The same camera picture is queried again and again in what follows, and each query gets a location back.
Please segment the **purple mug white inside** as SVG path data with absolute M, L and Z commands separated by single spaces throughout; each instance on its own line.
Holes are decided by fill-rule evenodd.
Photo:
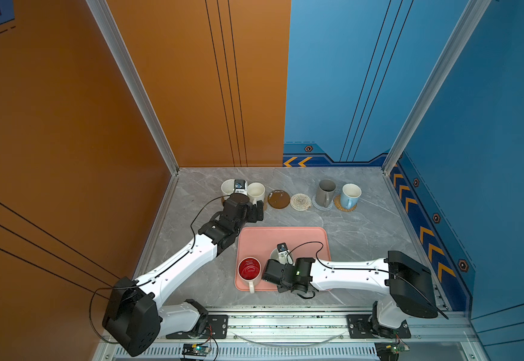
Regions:
M 271 260 L 276 260 L 280 262 L 281 264 L 288 264 L 290 263 L 291 257 L 288 255 L 288 252 L 278 252 L 277 249 L 273 250 L 270 255 Z

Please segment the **dark brown rimmed coaster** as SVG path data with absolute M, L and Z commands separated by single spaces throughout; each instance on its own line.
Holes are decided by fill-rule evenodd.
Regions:
M 268 196 L 268 204 L 274 209 L 284 209 L 290 204 L 290 194 L 285 190 L 274 190 Z

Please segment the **white woven round coaster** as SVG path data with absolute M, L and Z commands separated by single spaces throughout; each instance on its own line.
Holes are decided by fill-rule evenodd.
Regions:
M 311 198 L 304 193 L 297 193 L 290 197 L 290 206 L 296 211 L 307 211 L 311 208 Z

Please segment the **grey green mug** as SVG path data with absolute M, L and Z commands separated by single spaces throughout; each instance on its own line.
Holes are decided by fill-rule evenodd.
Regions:
M 316 204 L 322 208 L 329 208 L 336 192 L 336 183 L 330 179 L 321 180 L 314 197 Z

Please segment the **light blue mug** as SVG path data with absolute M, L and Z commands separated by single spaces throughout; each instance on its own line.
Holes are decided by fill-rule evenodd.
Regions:
M 361 188 L 356 184 L 345 184 L 342 187 L 340 205 L 345 210 L 352 210 L 362 196 Z

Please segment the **blue grey woven coaster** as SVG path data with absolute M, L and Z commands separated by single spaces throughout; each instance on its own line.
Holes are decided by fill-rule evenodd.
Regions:
M 323 206 L 321 206 L 321 205 L 319 205 L 319 204 L 317 203 L 315 197 L 312 197 L 311 202 L 312 202 L 312 205 L 313 205 L 317 210 L 319 210 L 319 211 L 329 211 L 329 210 L 331 210 L 331 209 L 333 208 L 333 206 L 334 206 L 334 203 L 333 203 L 333 201 L 332 201 L 332 202 L 330 202 L 330 204 L 329 204 L 328 206 L 323 207 Z

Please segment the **tan wicker round coaster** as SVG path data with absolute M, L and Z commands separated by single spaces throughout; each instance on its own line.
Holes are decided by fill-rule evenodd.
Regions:
M 352 207 L 350 208 L 345 208 L 342 204 L 341 204 L 341 195 L 338 194 L 334 199 L 333 199 L 333 204 L 334 206 L 340 210 L 340 211 L 343 211 L 343 212 L 352 212 L 356 209 L 357 207 L 357 204 L 353 205 Z

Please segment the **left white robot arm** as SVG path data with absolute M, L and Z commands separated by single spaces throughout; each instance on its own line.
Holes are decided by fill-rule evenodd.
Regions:
M 263 201 L 252 203 L 247 195 L 233 193 L 225 198 L 223 210 L 178 253 L 134 280 L 120 279 L 110 288 L 102 319 L 111 342 L 135 357 L 165 335 L 203 335 L 209 315 L 205 307 L 193 299 L 178 305 L 166 301 L 191 275 L 233 245 L 245 224 L 262 221 L 263 208 Z

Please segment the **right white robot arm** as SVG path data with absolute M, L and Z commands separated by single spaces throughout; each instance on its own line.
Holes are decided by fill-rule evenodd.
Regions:
M 434 319 L 445 316 L 436 305 L 430 269 L 401 251 L 362 263 L 334 262 L 317 257 L 300 257 L 293 264 L 269 260 L 262 279 L 300 297 L 309 291 L 334 289 L 379 293 L 372 313 L 352 321 L 359 333 L 373 338 L 411 336 L 408 318 Z

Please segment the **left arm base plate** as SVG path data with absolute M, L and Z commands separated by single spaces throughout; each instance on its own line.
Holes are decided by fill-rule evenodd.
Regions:
M 198 339 L 206 340 L 211 335 L 216 339 L 227 337 L 228 316 L 225 314 L 208 315 L 189 332 L 174 332 L 166 336 L 166 339 Z

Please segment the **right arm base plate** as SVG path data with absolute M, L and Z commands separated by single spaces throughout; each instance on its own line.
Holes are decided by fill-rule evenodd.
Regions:
M 403 320 L 401 326 L 397 329 L 391 329 L 375 324 L 371 314 L 349 314 L 346 316 L 346 320 L 348 331 L 352 339 L 395 339 L 396 337 L 408 339 L 412 337 L 406 320 Z

